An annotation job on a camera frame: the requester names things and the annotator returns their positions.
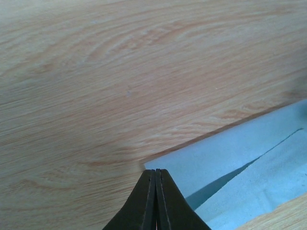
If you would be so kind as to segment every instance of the black pointed object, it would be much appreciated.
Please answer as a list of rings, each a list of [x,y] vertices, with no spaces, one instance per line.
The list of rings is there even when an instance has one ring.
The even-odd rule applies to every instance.
[[[103,230],[211,230],[190,208],[166,169],[145,170]]]

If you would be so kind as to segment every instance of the tabletop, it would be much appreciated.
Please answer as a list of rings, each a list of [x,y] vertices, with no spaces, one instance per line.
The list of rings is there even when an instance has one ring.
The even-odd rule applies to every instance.
[[[307,98],[307,0],[0,7],[0,226],[100,230],[143,163]],[[307,225],[307,195],[242,229]]]

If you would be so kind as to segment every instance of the wooden surface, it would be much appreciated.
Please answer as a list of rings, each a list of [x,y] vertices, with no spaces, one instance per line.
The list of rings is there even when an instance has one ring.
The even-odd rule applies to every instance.
[[[307,0],[0,4],[1,229],[100,230],[142,162],[307,97]]]

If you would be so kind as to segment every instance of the wooden table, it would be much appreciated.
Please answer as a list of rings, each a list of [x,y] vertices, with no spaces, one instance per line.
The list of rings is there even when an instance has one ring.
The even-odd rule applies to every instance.
[[[0,228],[100,230],[142,163],[306,98],[307,0],[0,6]],[[307,226],[307,195],[243,229]]]

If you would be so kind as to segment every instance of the wood grain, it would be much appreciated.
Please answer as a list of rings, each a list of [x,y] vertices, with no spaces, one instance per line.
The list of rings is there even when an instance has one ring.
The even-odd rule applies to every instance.
[[[307,97],[307,0],[0,4],[1,229],[102,229],[145,159]]]

